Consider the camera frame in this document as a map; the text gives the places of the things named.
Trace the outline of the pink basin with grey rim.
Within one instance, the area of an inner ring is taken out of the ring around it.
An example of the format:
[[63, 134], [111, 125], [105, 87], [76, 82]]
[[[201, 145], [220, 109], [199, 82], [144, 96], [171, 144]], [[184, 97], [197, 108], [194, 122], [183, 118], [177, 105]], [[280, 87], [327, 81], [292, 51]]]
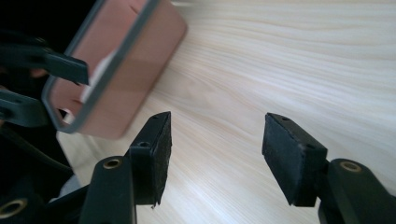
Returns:
[[90, 83], [50, 77], [42, 92], [55, 128], [122, 137], [186, 32], [171, 0], [96, 0], [65, 52]]

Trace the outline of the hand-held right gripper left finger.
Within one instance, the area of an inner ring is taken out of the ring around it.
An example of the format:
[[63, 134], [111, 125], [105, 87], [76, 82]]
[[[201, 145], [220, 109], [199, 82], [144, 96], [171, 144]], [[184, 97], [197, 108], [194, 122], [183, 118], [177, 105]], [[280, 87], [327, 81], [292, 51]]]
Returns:
[[171, 113], [167, 111], [151, 116], [129, 147], [136, 204], [161, 203], [171, 152]]

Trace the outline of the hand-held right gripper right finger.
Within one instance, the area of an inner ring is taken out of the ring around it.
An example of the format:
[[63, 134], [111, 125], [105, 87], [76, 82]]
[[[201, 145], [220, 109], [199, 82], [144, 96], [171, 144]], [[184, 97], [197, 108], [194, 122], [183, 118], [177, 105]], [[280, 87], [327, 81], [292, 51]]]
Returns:
[[326, 164], [328, 149], [292, 119], [265, 115], [262, 155], [288, 204], [313, 207], [316, 176]]

